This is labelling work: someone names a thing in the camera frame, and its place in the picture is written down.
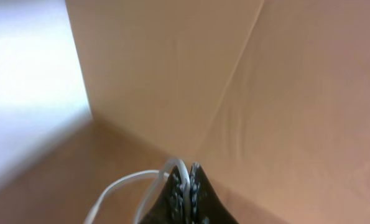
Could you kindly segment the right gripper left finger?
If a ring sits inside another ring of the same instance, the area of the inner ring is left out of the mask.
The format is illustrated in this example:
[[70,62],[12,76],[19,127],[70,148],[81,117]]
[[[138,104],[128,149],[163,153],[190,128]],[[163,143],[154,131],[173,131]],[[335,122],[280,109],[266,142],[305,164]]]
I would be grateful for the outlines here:
[[177,167],[174,167],[151,209],[140,224],[185,224],[185,209],[182,181]]

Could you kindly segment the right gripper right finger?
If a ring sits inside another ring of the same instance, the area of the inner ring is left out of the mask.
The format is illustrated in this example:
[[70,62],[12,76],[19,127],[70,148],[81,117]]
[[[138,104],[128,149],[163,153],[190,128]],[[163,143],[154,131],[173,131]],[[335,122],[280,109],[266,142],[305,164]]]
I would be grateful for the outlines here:
[[190,173],[190,221],[194,224],[238,224],[198,163],[192,164]]

